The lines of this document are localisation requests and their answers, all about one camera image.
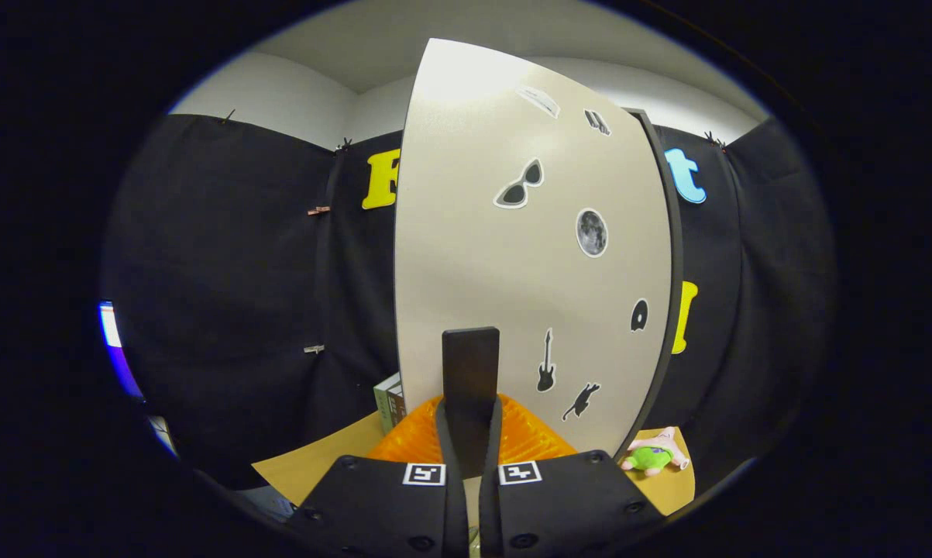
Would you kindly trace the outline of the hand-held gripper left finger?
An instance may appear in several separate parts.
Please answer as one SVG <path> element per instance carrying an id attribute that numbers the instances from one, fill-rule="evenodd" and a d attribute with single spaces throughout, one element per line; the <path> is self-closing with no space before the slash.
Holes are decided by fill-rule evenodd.
<path id="1" fill-rule="evenodd" d="M 434 397 L 387 437 L 430 458 L 338 456 L 285 523 L 309 557 L 466 557 L 469 522 L 463 474 Z"/>

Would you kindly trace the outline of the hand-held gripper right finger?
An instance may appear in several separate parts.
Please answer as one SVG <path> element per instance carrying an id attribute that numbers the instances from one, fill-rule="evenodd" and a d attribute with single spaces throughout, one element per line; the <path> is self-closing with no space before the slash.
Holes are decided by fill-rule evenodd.
<path id="1" fill-rule="evenodd" d="M 666 516 L 604 451 L 504 460 L 515 434 L 497 397 L 479 490 L 483 557 L 617 557 L 660 530 Z"/>

